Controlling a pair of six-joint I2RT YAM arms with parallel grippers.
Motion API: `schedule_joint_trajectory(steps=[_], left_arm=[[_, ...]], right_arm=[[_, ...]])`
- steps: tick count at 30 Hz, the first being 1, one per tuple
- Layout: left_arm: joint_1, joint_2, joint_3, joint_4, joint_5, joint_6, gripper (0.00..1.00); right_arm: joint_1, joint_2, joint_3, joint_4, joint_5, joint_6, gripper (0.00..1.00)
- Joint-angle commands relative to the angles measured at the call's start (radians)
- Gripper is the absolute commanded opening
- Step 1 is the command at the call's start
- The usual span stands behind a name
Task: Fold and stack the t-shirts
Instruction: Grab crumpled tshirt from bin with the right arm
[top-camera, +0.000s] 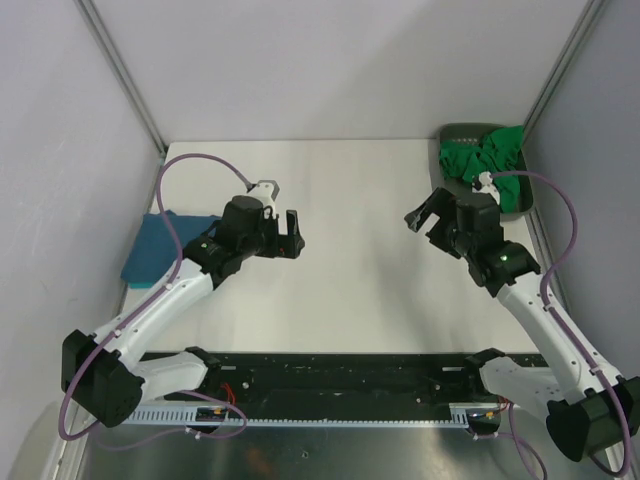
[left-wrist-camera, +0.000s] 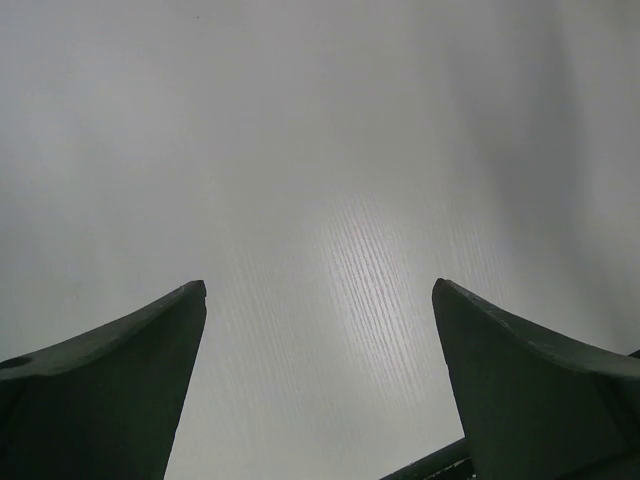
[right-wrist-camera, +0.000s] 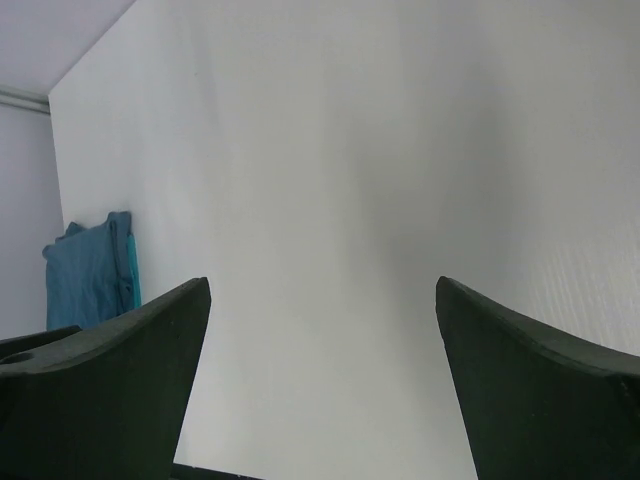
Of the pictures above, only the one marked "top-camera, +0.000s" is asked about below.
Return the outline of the green t shirt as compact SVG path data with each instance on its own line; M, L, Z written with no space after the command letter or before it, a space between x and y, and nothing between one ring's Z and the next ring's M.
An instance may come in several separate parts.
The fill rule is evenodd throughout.
M469 190L481 173L524 170L521 125L448 124L437 135L444 180Z

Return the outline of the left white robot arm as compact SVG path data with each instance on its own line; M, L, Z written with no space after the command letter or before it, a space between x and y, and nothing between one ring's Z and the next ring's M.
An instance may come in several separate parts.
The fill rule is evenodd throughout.
M151 343L178 316L212 294L251 257L296 259L305 246L298 214L286 213L279 231L275 204L237 195L220 219L183 247L181 254L138 303L91 334L79 330L62 345L63 402L75 402L98 423L115 427L148 401L181 391L214 397L221 363L200 347L145 360Z

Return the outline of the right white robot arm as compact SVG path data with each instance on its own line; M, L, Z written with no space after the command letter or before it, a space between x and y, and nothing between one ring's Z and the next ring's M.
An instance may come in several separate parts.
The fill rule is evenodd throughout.
M513 401L575 462L616 444L629 448L639 429L638 378L624 378L594 348L544 286L527 248L506 239L495 198L438 187L404 220L417 232L430 216L437 218L426 234L430 243L467 263L474 282L518 321L547 364L537 372L484 350L469 359L463 393L473 401L491 394Z

